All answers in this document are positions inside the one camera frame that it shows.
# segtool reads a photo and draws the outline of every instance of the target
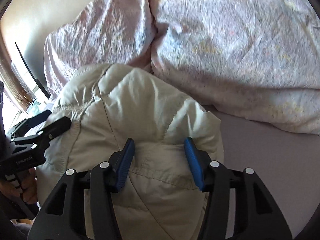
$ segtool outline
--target finger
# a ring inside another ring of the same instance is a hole
[[[35,194],[29,199],[27,204],[31,205],[31,204],[36,204],[37,202],[38,202],[38,197],[37,197],[37,194]]]
[[[3,179],[0,180],[0,191],[7,198],[11,198],[12,196],[20,196],[18,190],[10,182]]]
[[[31,187],[36,181],[36,170],[34,168],[29,169],[29,175],[21,182],[23,189]]]
[[[22,198],[24,202],[28,202],[34,195],[37,194],[36,183],[23,192]]]

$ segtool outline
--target wall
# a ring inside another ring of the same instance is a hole
[[[0,21],[0,30],[12,61],[26,68],[15,42],[36,78],[46,88],[44,42],[49,33],[74,20],[91,0],[13,0]]]

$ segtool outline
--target silver screw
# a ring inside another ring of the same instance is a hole
[[[245,169],[245,172],[248,173],[248,174],[250,174],[250,175],[251,175],[251,174],[254,174],[254,170],[251,169],[251,168],[246,168],[246,169]]]
[[[66,174],[67,174],[68,176],[70,176],[70,175],[72,175],[72,174],[74,174],[74,173],[75,173],[75,171],[74,171],[73,169],[69,169],[69,170],[66,171]]]
[[[109,163],[108,162],[103,162],[103,163],[100,164],[100,168],[102,168],[102,169],[105,169],[107,167],[109,167]]]
[[[212,167],[214,167],[214,168],[217,168],[217,167],[220,166],[220,164],[219,164],[218,162],[216,162],[216,161],[210,162],[210,165],[211,165]]]

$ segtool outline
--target blue gripper pad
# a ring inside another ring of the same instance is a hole
[[[134,156],[134,140],[129,138],[124,145],[122,150],[122,159],[120,160],[119,166],[116,170],[117,183],[116,188],[118,192],[124,187],[125,181],[129,173],[130,165]]]
[[[196,186],[202,191],[204,189],[204,175],[201,163],[199,160],[198,149],[196,148],[191,137],[188,137],[184,142],[184,151],[189,163],[189,167],[195,181]]]

